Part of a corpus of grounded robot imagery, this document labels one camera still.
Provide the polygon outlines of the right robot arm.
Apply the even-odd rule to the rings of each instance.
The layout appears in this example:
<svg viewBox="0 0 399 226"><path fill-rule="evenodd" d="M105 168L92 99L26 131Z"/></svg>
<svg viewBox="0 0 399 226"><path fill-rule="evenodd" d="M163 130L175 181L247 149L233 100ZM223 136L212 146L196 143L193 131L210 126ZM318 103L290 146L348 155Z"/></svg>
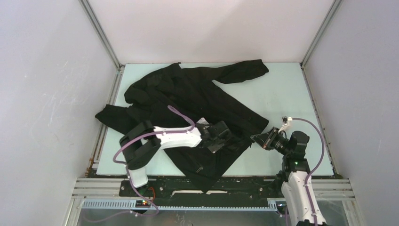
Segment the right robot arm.
<svg viewBox="0 0 399 226"><path fill-rule="evenodd" d="M283 155L282 170L276 174L274 192L286 200L286 222L292 226L326 226L327 221L317 204L311 184L311 170L305 150L309 136L294 131L285 138L278 128L269 132L252 135L251 139L264 150L275 150Z"/></svg>

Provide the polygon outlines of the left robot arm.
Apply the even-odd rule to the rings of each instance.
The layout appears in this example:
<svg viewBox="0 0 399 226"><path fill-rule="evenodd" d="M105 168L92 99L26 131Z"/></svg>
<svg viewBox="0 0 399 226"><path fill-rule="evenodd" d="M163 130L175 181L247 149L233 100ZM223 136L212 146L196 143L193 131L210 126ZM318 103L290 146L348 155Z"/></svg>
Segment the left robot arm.
<svg viewBox="0 0 399 226"><path fill-rule="evenodd" d="M190 126L183 128L163 128L145 121L119 140L120 150L114 155L113 161L117 162L116 158L120 153L123 154L123 164L131 182L130 189L137 196L143 196L149 190L145 167L158 150L200 147L215 153L231 137L232 133L224 121L216 124L191 122Z"/></svg>

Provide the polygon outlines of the black jacket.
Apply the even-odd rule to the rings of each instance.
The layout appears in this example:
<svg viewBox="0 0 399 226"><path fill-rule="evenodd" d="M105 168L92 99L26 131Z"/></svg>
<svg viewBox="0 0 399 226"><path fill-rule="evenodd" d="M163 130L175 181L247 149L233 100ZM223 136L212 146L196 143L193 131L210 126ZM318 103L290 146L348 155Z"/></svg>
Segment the black jacket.
<svg viewBox="0 0 399 226"><path fill-rule="evenodd" d="M216 153L201 147L177 147L165 152L199 190L207 192L251 145L251 136L263 132L268 120L216 85L241 83L265 75L262 60L249 60L222 67L181 68L178 63L158 69L131 84L124 94L127 107L107 105L96 118L107 127L127 134L143 121L173 128L187 122L172 113L173 106L194 121L223 121L231 139Z"/></svg>

